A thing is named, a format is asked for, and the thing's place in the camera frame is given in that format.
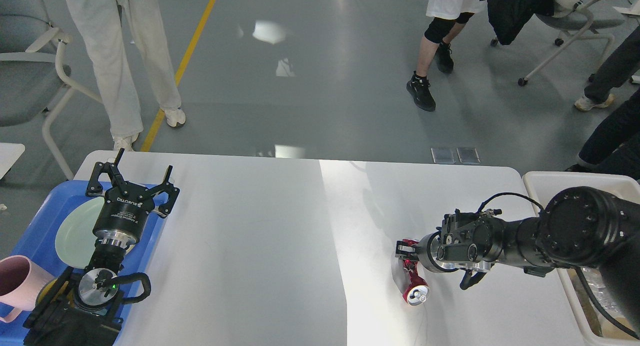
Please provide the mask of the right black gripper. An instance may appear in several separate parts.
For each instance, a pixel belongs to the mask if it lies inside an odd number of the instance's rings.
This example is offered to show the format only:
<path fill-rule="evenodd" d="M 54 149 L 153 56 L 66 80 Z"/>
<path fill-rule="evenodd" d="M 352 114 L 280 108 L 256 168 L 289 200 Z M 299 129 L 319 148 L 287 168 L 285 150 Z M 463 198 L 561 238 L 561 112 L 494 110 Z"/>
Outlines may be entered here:
<path fill-rule="evenodd" d="M 432 273 L 452 273 L 458 270 L 452 262 L 442 262 L 437 259 L 438 248 L 441 246 L 441 234 L 434 232 L 418 240 L 398 240 L 395 246 L 395 257 L 410 262 L 420 262 L 426 270 Z"/>

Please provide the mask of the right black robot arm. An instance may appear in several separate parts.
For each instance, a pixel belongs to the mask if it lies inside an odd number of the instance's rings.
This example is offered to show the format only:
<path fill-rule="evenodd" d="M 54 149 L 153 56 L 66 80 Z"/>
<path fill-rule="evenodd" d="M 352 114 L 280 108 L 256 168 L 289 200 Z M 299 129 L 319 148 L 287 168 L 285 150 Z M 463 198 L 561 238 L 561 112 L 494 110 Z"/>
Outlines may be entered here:
<path fill-rule="evenodd" d="M 483 202 L 474 213 L 443 217 L 436 232 L 420 240 L 397 242 L 395 255 L 409 278 L 403 293 L 412 306 L 425 302 L 429 286 L 418 265 L 432 273 L 464 271 L 460 289 L 478 284 L 494 264 L 518 267 L 544 277 L 554 269 L 574 269 L 590 302 L 627 335 L 639 334 L 640 207 L 612 193 L 588 186 L 563 189 L 537 217 L 505 221 L 500 209 Z M 599 305 L 583 273 L 599 271 L 630 327 Z"/>

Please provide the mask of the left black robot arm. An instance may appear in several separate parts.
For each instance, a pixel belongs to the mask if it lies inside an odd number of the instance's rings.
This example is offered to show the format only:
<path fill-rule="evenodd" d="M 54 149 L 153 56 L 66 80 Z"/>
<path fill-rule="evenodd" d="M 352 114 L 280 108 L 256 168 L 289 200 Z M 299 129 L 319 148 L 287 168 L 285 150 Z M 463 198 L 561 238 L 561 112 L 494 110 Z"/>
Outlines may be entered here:
<path fill-rule="evenodd" d="M 102 202 L 92 235 L 94 248 L 80 268 L 67 266 L 40 293 L 23 327 L 25 346 L 112 346 L 122 329 L 122 307 L 151 295 L 148 275 L 125 269 L 125 257 L 138 250 L 151 214 L 167 217 L 179 188 L 170 180 L 173 166 L 160 184 L 147 186 L 125 180 L 115 160 L 94 164 L 86 196 Z"/>

